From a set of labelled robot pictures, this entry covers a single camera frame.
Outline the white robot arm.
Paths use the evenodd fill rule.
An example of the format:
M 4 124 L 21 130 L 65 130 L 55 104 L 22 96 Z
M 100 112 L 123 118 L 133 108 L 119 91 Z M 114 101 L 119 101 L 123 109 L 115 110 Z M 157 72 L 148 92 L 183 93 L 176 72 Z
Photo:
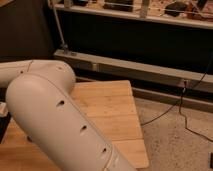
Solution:
M 62 171 L 136 171 L 75 104 L 74 84 L 63 61 L 0 63 L 9 113 Z

